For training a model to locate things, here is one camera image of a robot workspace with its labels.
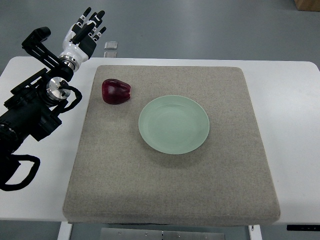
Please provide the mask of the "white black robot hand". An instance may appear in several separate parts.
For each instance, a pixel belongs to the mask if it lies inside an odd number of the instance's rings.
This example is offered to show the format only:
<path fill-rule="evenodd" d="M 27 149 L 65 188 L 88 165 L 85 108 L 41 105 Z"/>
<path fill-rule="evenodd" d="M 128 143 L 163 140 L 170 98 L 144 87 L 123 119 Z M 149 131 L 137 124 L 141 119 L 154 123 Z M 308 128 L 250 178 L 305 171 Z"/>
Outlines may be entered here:
<path fill-rule="evenodd" d="M 103 23 L 105 11 L 91 13 L 88 7 L 79 19 L 74 23 L 65 36 L 60 57 L 70 57 L 80 65 L 90 59 L 97 47 L 97 42 L 106 27 L 98 29 Z"/>

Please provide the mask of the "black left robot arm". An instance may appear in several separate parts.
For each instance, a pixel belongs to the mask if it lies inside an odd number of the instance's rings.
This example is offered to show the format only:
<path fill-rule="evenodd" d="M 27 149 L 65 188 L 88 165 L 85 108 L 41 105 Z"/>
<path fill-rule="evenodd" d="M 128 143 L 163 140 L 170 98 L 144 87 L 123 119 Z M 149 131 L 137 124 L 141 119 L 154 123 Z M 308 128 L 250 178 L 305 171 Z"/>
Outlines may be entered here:
<path fill-rule="evenodd" d="M 22 48 L 45 65 L 11 90 L 5 101 L 7 108 L 0 117 L 0 153 L 14 153 L 28 136 L 40 141 L 55 131 L 62 121 L 59 114 L 73 109 L 82 99 L 81 93 L 68 83 L 74 70 L 44 45 L 51 34 L 40 27 L 22 42 Z"/>

